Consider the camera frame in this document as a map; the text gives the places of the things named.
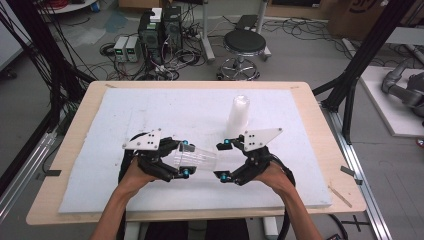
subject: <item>forearm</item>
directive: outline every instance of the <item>forearm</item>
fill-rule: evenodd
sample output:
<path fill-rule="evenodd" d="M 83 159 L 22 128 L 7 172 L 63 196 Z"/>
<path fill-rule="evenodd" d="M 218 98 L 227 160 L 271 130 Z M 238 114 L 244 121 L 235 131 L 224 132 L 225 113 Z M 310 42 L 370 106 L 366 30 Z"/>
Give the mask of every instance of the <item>forearm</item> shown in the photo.
<path fill-rule="evenodd" d="M 296 189 L 293 188 L 286 192 L 280 191 L 278 195 L 287 209 L 296 239 L 322 239 Z"/>
<path fill-rule="evenodd" d="M 105 210 L 97 224 L 96 229 L 91 235 L 91 240 L 115 239 L 118 232 L 122 214 L 125 211 L 128 201 L 131 196 L 115 190 L 110 197 Z"/>

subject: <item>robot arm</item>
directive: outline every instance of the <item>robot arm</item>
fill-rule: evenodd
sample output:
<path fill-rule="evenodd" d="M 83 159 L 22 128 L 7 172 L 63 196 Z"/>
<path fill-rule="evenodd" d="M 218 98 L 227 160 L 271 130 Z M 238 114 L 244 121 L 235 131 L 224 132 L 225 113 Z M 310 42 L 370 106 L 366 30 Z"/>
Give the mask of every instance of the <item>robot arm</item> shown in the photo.
<path fill-rule="evenodd" d="M 421 101 L 423 94 L 417 91 L 418 88 L 413 88 L 408 86 L 408 88 L 405 89 L 396 85 L 397 82 L 402 78 L 402 73 L 407 66 L 408 66 L 408 62 L 403 61 L 393 71 L 390 71 L 386 75 L 386 77 L 383 79 L 381 90 L 384 93 L 387 93 L 399 98 L 400 100 L 402 100 L 403 104 L 405 104 L 406 106 L 415 108 L 418 106 L 418 103 Z M 420 77 L 419 76 L 417 77 L 417 76 L 418 75 L 411 76 L 409 81 L 422 82 L 422 84 L 424 84 L 424 79 L 422 79 L 421 77 L 421 80 L 419 80 Z"/>
<path fill-rule="evenodd" d="M 246 131 L 244 135 L 240 135 L 236 139 L 226 139 L 224 143 L 219 143 L 217 145 L 218 150 L 229 150 L 232 149 L 232 145 L 234 145 L 234 147 L 239 149 L 247 159 L 245 163 L 234 172 L 215 171 L 215 176 L 219 178 L 222 183 L 234 182 L 242 186 L 263 173 L 270 162 L 274 161 L 281 166 L 294 185 L 295 181 L 290 169 L 288 169 L 275 155 L 270 153 L 266 146 L 266 144 L 281 132 L 281 128 Z"/>
<path fill-rule="evenodd" d="M 159 129 L 150 133 L 138 134 L 131 141 L 125 143 L 123 145 L 125 154 L 122 160 L 121 172 L 125 174 L 125 166 L 129 165 L 128 162 L 131 162 L 131 159 L 136 156 L 140 169 L 166 182 L 178 178 L 187 179 L 191 174 L 194 174 L 196 171 L 195 166 L 184 166 L 176 169 L 162 161 L 162 158 L 177 149 L 182 141 L 173 140 L 171 137 L 161 139 L 160 136 Z"/>

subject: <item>table leg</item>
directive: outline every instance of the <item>table leg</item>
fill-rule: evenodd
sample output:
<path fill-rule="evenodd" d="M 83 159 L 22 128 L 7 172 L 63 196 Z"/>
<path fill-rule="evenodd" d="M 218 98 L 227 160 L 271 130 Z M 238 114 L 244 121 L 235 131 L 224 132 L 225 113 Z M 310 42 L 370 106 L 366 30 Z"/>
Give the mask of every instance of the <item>table leg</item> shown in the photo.
<path fill-rule="evenodd" d="M 203 0 L 203 31 L 200 33 L 202 39 L 203 50 L 205 50 L 208 62 L 215 60 L 211 44 L 208 39 L 208 0 Z"/>
<path fill-rule="evenodd" d="M 138 235 L 140 234 L 140 226 L 141 223 L 139 222 L 127 222 L 124 240 L 138 240 Z"/>
<path fill-rule="evenodd" d="M 259 7 L 259 13 L 258 13 L 258 26 L 256 28 L 256 32 L 261 34 L 262 32 L 262 25 L 264 24 L 264 16 L 266 11 L 266 6 L 268 4 L 268 0 L 262 0 L 261 6 Z M 269 51 L 268 47 L 265 47 L 265 51 L 263 53 L 264 61 L 266 61 L 269 57 L 272 56 L 271 52 Z"/>
<path fill-rule="evenodd" d="M 264 224 L 265 238 L 268 240 L 277 239 L 279 232 L 275 217 L 264 217 L 262 223 Z"/>

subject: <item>stool base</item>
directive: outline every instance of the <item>stool base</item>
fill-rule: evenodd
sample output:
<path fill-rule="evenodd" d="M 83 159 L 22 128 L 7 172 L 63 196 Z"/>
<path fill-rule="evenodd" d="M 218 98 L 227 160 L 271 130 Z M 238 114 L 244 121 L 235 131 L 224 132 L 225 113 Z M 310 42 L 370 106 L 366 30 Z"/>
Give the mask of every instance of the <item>stool base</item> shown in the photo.
<path fill-rule="evenodd" d="M 256 65 L 243 57 L 229 58 L 222 63 L 217 74 L 218 80 L 224 77 L 235 81 L 251 81 L 260 76 Z"/>

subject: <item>black stool seat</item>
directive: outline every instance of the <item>black stool seat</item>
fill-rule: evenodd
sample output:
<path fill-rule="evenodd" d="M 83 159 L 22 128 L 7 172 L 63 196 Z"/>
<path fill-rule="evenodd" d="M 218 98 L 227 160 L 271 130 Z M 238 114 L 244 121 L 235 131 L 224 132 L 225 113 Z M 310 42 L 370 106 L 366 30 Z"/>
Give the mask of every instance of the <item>black stool seat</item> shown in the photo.
<path fill-rule="evenodd" d="M 249 30 L 234 30 L 225 35 L 224 46 L 234 54 L 254 56 L 264 51 L 266 41 L 259 33 Z"/>

